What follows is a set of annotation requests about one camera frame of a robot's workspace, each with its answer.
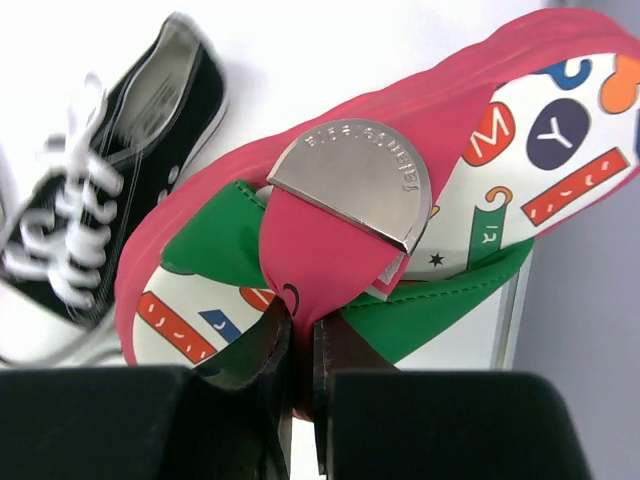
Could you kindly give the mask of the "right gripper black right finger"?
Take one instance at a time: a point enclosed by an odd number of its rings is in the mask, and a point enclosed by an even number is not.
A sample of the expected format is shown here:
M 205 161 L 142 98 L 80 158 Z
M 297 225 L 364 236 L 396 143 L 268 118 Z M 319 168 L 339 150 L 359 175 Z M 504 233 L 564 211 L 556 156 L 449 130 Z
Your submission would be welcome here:
M 569 410 L 518 372 L 400 371 L 341 317 L 313 328 L 319 470 L 330 479 L 590 479 Z

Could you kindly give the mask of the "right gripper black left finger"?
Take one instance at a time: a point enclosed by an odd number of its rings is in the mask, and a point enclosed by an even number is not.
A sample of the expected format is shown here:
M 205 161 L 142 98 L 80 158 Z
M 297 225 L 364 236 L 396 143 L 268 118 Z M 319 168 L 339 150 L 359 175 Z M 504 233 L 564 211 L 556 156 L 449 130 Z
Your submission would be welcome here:
M 5 479 L 285 479 L 291 319 L 274 304 L 202 367 L 6 370 Z

